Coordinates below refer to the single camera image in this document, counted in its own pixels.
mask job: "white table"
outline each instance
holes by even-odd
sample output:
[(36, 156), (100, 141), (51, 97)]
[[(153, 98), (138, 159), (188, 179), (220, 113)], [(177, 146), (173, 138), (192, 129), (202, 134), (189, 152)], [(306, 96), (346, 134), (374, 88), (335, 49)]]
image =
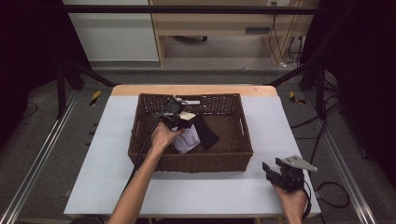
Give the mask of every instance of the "white table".
[[(242, 95), (254, 151), (247, 170), (209, 174), (156, 172), (140, 216), (281, 217), (279, 199), (265, 178), (262, 161), (279, 171), (276, 157), (283, 159), (301, 154), (275, 89), (251, 86), (116, 87), (108, 99), (64, 213), (71, 217), (112, 213), (134, 168), (127, 152), (137, 92), (199, 94), (213, 91)], [(312, 189), (306, 172), (305, 179)], [(313, 196), (310, 216), (319, 213), (318, 201)]]

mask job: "black cloth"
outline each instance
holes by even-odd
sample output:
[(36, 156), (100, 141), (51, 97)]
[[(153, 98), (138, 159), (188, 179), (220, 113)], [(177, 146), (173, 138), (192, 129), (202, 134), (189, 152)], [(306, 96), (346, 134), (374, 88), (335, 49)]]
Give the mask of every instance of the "black cloth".
[(207, 126), (201, 115), (194, 117), (193, 124), (201, 141), (200, 145), (206, 150), (219, 141), (219, 137), (209, 128), (209, 126)]

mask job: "wicker basket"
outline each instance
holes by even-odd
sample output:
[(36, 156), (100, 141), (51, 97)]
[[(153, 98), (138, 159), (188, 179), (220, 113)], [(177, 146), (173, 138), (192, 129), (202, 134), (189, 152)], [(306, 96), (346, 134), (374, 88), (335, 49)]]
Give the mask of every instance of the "wicker basket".
[[(171, 95), (139, 95), (134, 127), (128, 155), (135, 164), (144, 139), (149, 134), (155, 118), (151, 114), (160, 112)], [(187, 173), (246, 171), (253, 155), (248, 126), (239, 94), (208, 94), (180, 96), (183, 100), (199, 100), (199, 105), (188, 105), (185, 111), (201, 115), (209, 128), (219, 136), (219, 141), (208, 150), (195, 147), (186, 154), (179, 154), (169, 146), (157, 164), (156, 171)], [(144, 150), (151, 147), (148, 141)]]

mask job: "table edge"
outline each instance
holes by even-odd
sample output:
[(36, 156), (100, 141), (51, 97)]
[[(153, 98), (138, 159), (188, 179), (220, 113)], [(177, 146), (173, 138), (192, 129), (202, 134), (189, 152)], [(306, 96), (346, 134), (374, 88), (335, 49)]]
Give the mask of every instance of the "table edge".
[(246, 96), (277, 96), (275, 87), (257, 85), (119, 85), (114, 87), (111, 96), (139, 95), (140, 93), (186, 95), (240, 93)]

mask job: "hand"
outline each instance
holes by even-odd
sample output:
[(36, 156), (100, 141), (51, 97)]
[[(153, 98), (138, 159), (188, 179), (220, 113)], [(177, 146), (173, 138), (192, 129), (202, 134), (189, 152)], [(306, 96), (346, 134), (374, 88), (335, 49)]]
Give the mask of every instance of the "hand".
[(305, 193), (299, 189), (293, 193), (288, 193), (282, 188), (273, 185), (280, 201), (282, 202), (282, 210), (290, 224), (302, 223), (303, 213), (307, 203)]
[(181, 135), (183, 132), (183, 130), (172, 132), (168, 127), (166, 127), (165, 124), (159, 122), (157, 128), (155, 128), (151, 135), (152, 152), (162, 155), (163, 151), (174, 141), (178, 135)]

